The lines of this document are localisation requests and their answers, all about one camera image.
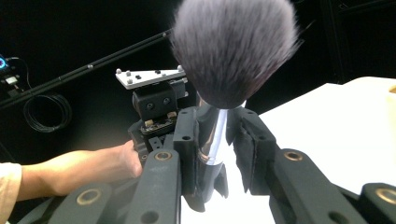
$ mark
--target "silver brush ferrule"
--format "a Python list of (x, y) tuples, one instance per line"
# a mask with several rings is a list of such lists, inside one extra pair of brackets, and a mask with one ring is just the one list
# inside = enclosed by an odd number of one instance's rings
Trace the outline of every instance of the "silver brush ferrule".
[(218, 109), (203, 100), (197, 111), (200, 127), (198, 158), (206, 165), (223, 162), (221, 148), (225, 140), (228, 109)]

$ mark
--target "human arm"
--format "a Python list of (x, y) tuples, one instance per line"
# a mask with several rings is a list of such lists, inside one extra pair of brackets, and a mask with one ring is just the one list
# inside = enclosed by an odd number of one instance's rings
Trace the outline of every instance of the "human arm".
[(23, 165), (18, 201), (66, 195), (91, 182), (138, 177), (141, 173), (132, 141), (96, 151), (72, 151), (39, 164)]

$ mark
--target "white table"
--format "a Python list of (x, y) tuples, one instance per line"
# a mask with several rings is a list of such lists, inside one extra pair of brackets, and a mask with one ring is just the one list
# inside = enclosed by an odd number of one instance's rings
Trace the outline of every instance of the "white table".
[[(357, 194), (366, 183), (396, 186), (396, 79), (325, 84), (260, 118), (281, 148), (306, 153), (334, 184)], [(183, 199), (181, 223), (275, 223), (269, 198), (244, 193), (233, 149), (226, 151), (229, 198), (215, 192), (204, 213)]]

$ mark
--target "metal screw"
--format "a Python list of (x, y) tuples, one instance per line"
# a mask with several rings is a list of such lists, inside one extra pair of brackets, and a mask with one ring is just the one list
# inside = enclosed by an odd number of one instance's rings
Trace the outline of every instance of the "metal screw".
[(154, 108), (154, 104), (153, 103), (148, 103), (147, 105), (146, 105), (146, 109), (147, 110), (152, 110)]
[(168, 105), (169, 103), (171, 103), (171, 99), (169, 99), (169, 97), (166, 97), (165, 99), (163, 99), (164, 105)]

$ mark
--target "brush bristles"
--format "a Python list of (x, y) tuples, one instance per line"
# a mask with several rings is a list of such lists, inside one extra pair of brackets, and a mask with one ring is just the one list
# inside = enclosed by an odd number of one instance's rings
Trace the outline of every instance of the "brush bristles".
[(297, 49), (287, 0), (185, 0), (173, 52), (200, 96), (217, 108), (241, 105)]

